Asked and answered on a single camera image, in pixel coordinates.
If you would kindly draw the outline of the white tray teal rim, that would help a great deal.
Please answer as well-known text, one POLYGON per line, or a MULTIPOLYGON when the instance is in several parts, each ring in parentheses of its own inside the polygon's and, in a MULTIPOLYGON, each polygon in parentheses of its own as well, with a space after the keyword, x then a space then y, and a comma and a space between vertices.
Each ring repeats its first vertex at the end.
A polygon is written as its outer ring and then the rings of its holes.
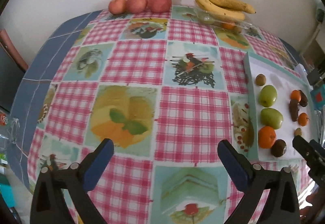
POLYGON ((302 90, 306 95, 308 105, 306 107, 299 106, 299 113, 305 113, 309 118, 307 124, 301 127, 302 137, 306 141, 317 141, 317 124, 309 88, 297 77, 297 75, 255 53, 248 52, 244 56, 243 62, 247 77, 249 118, 252 124, 252 132, 255 137, 253 145, 248 151, 248 159, 262 162, 301 159, 302 156, 293 148, 292 144, 294 131, 299 127, 299 124, 292 121, 289 111, 289 102, 290 94, 294 90, 302 90), (261 123, 261 111, 264 109, 264 106, 259 102, 259 95, 262 91, 262 87, 258 86, 255 82, 258 74, 263 74, 266 78, 266 85, 273 86, 277 93, 276 101, 271 108, 279 111, 283 116, 282 126, 275 130, 276 138, 284 140, 287 145, 286 153, 281 157, 273 156, 269 149, 260 148, 258 144, 258 132, 264 127, 261 123))

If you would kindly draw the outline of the lower yellow banana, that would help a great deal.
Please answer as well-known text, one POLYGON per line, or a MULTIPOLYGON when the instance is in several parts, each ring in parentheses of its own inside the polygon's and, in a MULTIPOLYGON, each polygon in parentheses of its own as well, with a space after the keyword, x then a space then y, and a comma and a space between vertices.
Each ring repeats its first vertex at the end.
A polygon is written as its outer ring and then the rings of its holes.
POLYGON ((195 2, 201 9, 205 10, 206 12, 209 12, 215 17, 238 21, 244 21, 245 19, 244 13, 221 8, 213 4, 210 0, 195 0, 195 2))

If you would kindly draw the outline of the dark brown avocado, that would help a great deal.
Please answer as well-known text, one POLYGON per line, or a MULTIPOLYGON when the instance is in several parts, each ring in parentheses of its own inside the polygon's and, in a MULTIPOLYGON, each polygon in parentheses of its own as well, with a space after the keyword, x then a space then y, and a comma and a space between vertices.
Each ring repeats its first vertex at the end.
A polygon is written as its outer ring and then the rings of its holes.
POLYGON ((287 150, 287 144, 284 140, 278 139, 274 142, 274 144, 271 147, 271 154, 274 157, 282 157, 287 150))

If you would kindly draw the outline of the clear plastic container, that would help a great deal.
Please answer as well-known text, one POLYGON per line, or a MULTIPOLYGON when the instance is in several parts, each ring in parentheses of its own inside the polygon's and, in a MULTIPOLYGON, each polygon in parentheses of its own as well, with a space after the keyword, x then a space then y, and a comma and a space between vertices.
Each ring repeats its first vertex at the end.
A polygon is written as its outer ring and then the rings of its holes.
POLYGON ((210 12, 202 10, 199 7, 194 7, 194 12, 200 23, 229 30, 237 34, 256 28, 249 17, 246 17, 244 21, 233 20, 227 17, 213 16, 210 12))

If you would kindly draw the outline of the teal box red label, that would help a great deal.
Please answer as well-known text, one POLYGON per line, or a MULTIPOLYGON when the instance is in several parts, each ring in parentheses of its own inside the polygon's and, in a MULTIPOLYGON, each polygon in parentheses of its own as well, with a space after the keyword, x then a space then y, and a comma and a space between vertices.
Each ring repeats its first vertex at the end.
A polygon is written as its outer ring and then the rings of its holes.
POLYGON ((322 85, 311 91, 311 97, 315 109, 322 110, 325 104, 325 85, 322 85))

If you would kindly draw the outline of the dark avocado on tray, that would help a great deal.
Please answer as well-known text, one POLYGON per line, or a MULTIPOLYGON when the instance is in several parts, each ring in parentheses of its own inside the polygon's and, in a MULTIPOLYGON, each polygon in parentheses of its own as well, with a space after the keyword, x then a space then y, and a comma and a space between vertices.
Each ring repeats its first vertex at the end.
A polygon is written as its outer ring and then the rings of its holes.
POLYGON ((296 99, 291 99, 289 102, 290 117, 293 122, 296 122, 299 116, 299 102, 296 99))

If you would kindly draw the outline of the upper yellow banana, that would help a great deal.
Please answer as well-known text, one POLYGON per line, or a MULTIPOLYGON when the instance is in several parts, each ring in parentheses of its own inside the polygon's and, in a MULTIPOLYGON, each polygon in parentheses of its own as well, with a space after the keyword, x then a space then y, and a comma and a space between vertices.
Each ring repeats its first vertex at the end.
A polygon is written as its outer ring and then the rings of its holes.
POLYGON ((216 6, 222 8, 237 10, 248 14, 256 13, 256 10, 255 8, 253 8, 252 5, 242 2, 240 0, 209 0, 209 1, 215 4, 216 6))

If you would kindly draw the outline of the small red apple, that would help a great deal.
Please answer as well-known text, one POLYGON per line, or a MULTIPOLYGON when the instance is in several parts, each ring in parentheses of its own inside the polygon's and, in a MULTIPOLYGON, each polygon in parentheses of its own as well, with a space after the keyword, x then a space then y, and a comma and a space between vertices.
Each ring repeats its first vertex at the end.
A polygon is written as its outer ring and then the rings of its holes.
POLYGON ((126 12, 126 0, 111 0, 108 4, 108 11, 113 15, 126 12))

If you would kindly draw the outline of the small tangerine on tray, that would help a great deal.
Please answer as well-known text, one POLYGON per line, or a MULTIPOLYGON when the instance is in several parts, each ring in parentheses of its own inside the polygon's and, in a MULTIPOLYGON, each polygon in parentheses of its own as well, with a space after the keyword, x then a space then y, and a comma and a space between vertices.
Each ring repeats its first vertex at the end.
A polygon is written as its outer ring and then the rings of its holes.
POLYGON ((302 127, 306 126, 308 121, 309 121, 309 117, 306 113, 301 113, 299 116, 298 116, 298 124, 302 127))

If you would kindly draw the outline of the brown kiwi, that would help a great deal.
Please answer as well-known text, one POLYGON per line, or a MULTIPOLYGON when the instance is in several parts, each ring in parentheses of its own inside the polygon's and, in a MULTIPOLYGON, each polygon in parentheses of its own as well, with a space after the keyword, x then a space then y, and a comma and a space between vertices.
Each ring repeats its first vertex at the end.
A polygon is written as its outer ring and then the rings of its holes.
POLYGON ((255 78, 255 84, 257 86, 264 86, 266 84, 266 77, 263 74, 258 74, 255 78))
POLYGON ((297 128, 294 131, 294 136, 302 136, 302 129, 301 128, 297 128))

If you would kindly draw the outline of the white wooden shelf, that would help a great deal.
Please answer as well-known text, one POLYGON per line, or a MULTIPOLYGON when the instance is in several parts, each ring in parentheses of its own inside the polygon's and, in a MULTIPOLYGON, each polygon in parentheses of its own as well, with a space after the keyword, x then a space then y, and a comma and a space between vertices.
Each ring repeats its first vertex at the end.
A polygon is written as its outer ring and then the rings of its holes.
POLYGON ((316 28, 299 52, 308 72, 321 67, 324 61, 324 4, 322 2, 317 4, 315 19, 316 28))

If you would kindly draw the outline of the large red apple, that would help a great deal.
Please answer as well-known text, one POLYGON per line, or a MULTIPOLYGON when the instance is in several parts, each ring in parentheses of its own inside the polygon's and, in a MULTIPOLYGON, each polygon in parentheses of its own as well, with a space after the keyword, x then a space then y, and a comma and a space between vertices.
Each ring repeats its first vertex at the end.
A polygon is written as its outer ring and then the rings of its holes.
POLYGON ((172 0, 148 0, 148 8, 153 13, 165 13, 170 10, 172 0))

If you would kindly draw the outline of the green apple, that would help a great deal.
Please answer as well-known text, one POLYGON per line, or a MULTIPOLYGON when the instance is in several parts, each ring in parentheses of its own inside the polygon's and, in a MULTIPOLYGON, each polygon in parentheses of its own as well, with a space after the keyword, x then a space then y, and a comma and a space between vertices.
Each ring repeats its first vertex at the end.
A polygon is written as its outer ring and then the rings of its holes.
POLYGON ((277 91, 273 85, 265 85, 259 93, 259 103, 263 107, 271 107, 277 99, 277 91))
POLYGON ((283 115, 274 108, 263 108, 260 113, 263 125, 270 126, 274 130, 280 129, 283 123, 283 115))

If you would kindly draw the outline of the yellow banana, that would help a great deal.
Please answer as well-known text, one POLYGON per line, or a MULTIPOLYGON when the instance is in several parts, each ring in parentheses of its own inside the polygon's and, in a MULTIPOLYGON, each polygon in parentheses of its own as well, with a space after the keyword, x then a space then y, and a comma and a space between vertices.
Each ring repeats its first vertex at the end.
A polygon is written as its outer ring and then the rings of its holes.
POLYGON ((238 21, 244 21, 245 19, 244 13, 221 8, 213 4, 210 0, 195 0, 195 2, 201 9, 205 10, 206 12, 209 12, 215 17, 238 21))
POLYGON ((248 14, 256 13, 256 10, 255 8, 253 8, 252 5, 242 2, 240 0, 209 0, 209 1, 215 4, 216 6, 222 8, 237 10, 248 14))

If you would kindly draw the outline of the checkered fruit print tablecloth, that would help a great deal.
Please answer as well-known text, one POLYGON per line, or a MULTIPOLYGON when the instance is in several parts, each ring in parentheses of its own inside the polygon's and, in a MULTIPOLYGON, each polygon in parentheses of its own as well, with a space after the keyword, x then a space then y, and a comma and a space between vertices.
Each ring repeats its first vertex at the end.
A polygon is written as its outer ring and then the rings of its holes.
POLYGON ((222 223, 242 194, 217 144, 253 152, 247 52, 294 68, 273 34, 211 28, 190 7, 71 19, 20 84, 10 167, 33 191, 41 168, 65 169, 111 138, 114 157, 89 194, 108 223, 222 223))

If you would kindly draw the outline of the small orange tangerine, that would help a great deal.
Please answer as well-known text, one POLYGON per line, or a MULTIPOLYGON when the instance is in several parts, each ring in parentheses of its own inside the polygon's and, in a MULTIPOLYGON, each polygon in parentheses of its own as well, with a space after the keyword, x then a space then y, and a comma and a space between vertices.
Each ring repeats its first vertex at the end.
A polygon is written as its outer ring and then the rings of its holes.
POLYGON ((290 95, 291 100, 301 101, 301 92, 299 90, 293 90, 290 95))

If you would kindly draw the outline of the middle red apple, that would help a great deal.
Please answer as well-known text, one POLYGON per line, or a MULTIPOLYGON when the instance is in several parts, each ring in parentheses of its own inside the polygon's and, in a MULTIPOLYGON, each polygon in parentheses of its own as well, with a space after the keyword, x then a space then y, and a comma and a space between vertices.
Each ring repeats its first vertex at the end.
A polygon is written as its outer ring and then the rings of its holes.
POLYGON ((127 0, 126 9, 131 14, 139 14, 146 9, 148 0, 127 0))

